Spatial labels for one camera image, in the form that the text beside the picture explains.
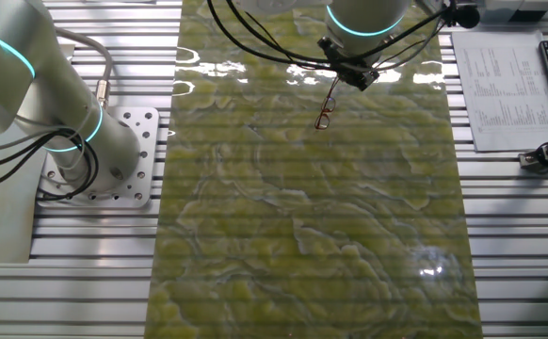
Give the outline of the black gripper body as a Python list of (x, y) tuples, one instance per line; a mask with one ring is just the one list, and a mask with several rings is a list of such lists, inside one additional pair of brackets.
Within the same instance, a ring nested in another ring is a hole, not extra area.
[(318, 47), (324, 52), (331, 66), (344, 67), (356, 72), (375, 71), (373, 68), (373, 56), (348, 56), (344, 54), (342, 47), (329, 37), (321, 38)]

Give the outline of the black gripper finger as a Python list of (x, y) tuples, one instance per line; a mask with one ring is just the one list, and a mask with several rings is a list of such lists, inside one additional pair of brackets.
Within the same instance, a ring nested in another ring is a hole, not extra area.
[(358, 73), (355, 70), (351, 70), (344, 67), (337, 67), (335, 69), (337, 77), (344, 83), (355, 86), (357, 84)]
[(379, 79), (379, 72), (356, 72), (354, 86), (360, 91), (368, 89), (375, 81)]

